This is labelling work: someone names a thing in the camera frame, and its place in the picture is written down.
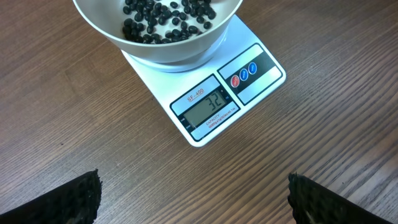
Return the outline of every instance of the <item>white scale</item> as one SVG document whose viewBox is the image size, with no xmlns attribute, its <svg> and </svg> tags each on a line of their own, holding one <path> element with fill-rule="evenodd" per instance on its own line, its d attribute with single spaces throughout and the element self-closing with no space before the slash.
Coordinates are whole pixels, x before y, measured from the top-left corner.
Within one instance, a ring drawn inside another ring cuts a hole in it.
<svg viewBox="0 0 398 224">
<path fill-rule="evenodd" d="M 123 54 L 195 147 L 215 138 L 286 79 L 278 61 L 237 16 L 208 50 L 182 62 L 160 64 Z"/>
</svg>

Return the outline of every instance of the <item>bowl rim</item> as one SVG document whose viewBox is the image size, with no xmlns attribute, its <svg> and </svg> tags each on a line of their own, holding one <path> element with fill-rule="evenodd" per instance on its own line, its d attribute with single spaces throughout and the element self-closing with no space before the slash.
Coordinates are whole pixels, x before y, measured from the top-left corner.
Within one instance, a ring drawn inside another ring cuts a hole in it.
<svg viewBox="0 0 398 224">
<path fill-rule="evenodd" d="M 80 13 L 80 15 L 85 19 L 86 22 L 88 22 L 92 27 L 94 27 L 94 29 L 96 29 L 98 32 L 102 33 L 103 35 L 105 35 L 106 37 L 109 37 L 110 39 L 113 40 L 117 40 L 118 42 L 122 42 L 124 44 L 129 44 L 129 45 L 136 45 L 136 46 L 140 46 L 140 47 L 168 47 L 168 46 L 173 46 L 173 45 L 178 45 L 181 43 L 189 43 L 191 41 L 194 41 L 197 38 L 201 38 L 204 37 L 206 35 L 209 35 L 210 33 L 212 33 L 214 30 L 216 30 L 217 28 L 221 27 L 226 21 L 228 21 L 229 19 L 231 19 L 231 17 L 235 14 L 235 12 L 239 9 L 239 7 L 242 5 L 243 0 L 239 0 L 238 4 L 236 5 L 236 7 L 232 10 L 232 12 L 222 21 L 220 22 L 216 27 L 212 27 L 208 32 L 204 32 L 202 35 L 200 36 L 196 36 L 194 38 L 188 39 L 188 40 L 183 40 L 183 41 L 179 41 L 179 42 L 174 42 L 174 43 L 169 43 L 169 44 L 142 44 L 142 43 L 136 43 L 133 41 L 129 41 L 129 40 L 125 40 L 119 37 L 116 37 L 114 35 L 111 35 L 105 31 L 103 31 L 102 29 L 100 29 L 98 26 L 96 26 L 93 22 L 91 22 L 86 15 L 83 13 L 83 11 L 80 9 L 79 4 L 76 2 L 76 0 L 73 0 L 73 3 L 75 4 L 75 7 L 77 8 L 78 12 Z"/>
</svg>

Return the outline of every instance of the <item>table surface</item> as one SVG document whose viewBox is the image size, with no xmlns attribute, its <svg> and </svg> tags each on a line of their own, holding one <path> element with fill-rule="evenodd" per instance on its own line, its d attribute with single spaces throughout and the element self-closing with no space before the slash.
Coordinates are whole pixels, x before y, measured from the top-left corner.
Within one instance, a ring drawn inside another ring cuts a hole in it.
<svg viewBox="0 0 398 224">
<path fill-rule="evenodd" d="M 295 223 L 297 172 L 398 223 L 398 2 L 245 0 L 238 16 L 287 80 L 195 149 L 72 0 L 2 2 L 0 213 L 97 168 L 97 223 Z"/>
</svg>

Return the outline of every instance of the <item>pile of black beans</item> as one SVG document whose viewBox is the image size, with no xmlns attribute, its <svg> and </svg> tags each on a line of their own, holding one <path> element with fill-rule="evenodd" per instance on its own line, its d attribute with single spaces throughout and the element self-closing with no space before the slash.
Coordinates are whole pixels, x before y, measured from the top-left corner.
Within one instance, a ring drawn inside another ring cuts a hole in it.
<svg viewBox="0 0 398 224">
<path fill-rule="evenodd" d="M 196 26 L 190 26 L 185 22 L 188 16 L 196 17 L 199 24 L 208 30 L 212 27 L 211 22 L 205 21 L 204 16 L 209 20 L 216 17 L 216 12 L 211 8 L 211 0 L 181 0 L 183 12 L 173 10 L 178 8 L 177 2 L 171 2 L 168 6 L 162 5 L 154 0 L 125 0 L 126 6 L 123 13 L 131 15 L 136 11 L 134 18 L 128 18 L 123 22 L 123 34 L 127 40 L 144 44 L 168 44 L 189 39 L 193 35 L 200 35 L 203 32 Z M 171 32 L 166 32 L 164 38 L 155 32 L 155 26 L 165 25 L 171 19 L 176 26 Z M 147 34 L 141 36 L 141 32 L 146 28 Z"/>
</svg>

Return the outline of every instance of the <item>button panel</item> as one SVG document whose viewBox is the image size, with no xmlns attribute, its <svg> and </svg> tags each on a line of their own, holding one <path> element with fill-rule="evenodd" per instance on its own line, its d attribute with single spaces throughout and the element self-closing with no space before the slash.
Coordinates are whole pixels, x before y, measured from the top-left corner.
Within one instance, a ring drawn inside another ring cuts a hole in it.
<svg viewBox="0 0 398 224">
<path fill-rule="evenodd" d="M 254 44 L 218 70 L 243 105 L 282 78 L 282 72 L 259 44 Z"/>
</svg>

